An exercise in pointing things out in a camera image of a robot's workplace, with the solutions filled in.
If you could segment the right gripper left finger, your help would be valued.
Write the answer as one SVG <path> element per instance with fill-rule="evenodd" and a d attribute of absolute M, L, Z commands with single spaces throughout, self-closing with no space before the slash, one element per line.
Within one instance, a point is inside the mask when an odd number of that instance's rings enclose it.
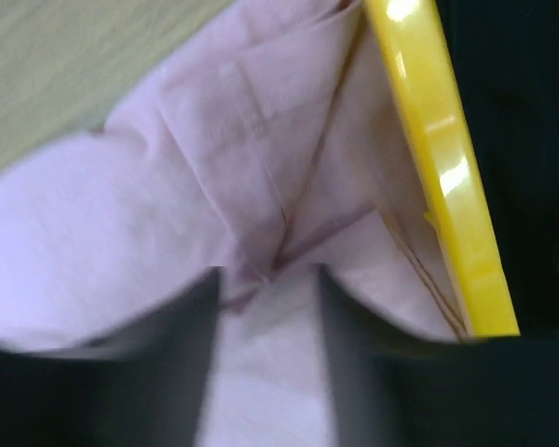
<path fill-rule="evenodd" d="M 0 346 L 0 446 L 192 446 L 221 274 L 83 345 Z"/>

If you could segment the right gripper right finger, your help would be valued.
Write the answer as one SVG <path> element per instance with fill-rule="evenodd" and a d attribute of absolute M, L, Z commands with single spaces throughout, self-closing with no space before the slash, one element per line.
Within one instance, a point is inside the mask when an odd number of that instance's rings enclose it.
<path fill-rule="evenodd" d="M 425 340 L 318 290 L 339 445 L 559 446 L 559 336 Z"/>

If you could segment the pink t-shirt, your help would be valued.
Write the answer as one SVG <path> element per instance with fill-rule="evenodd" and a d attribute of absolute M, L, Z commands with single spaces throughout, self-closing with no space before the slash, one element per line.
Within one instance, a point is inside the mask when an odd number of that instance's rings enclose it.
<path fill-rule="evenodd" d="M 102 130 L 0 175 L 0 343 L 70 345 L 226 268 L 203 446 L 331 446 L 312 267 L 466 334 L 358 1 L 238 1 Z"/>

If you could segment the black t-shirt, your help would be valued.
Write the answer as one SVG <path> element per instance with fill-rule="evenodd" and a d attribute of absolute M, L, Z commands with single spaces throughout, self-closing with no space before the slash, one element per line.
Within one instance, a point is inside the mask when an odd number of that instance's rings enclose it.
<path fill-rule="evenodd" d="M 437 8 L 520 330 L 559 333 L 559 1 Z"/>

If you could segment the yellow plastic bin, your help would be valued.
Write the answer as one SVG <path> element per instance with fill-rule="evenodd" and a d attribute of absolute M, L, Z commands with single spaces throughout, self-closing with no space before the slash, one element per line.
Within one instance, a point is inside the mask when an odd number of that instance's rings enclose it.
<path fill-rule="evenodd" d="M 368 1 L 464 323 L 478 337 L 520 333 L 437 7 Z"/>

